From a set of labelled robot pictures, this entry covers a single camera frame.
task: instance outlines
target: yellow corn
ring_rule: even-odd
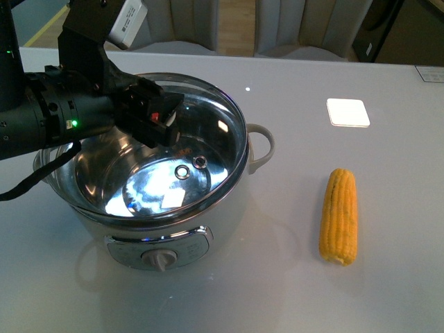
[[[322,209],[319,253],[329,262],[347,266],[358,251],[358,200],[355,176],[349,170],[330,174]]]

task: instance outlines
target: white label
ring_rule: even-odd
[[[444,83],[444,67],[415,66],[424,82]]]

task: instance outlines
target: cooking pot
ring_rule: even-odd
[[[180,74],[142,74],[165,92],[185,95],[176,111],[180,139],[149,148],[118,128],[82,141],[82,151],[45,178],[91,235],[129,267],[164,271],[216,250],[239,224],[249,174],[274,153],[272,134],[246,124],[219,88]],[[255,159],[248,133],[270,149]],[[70,144],[40,151],[34,169]]]

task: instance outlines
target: chair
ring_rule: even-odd
[[[255,57],[348,61],[372,0],[256,0]]]
[[[217,54],[219,0],[144,0],[148,14],[131,51]]]

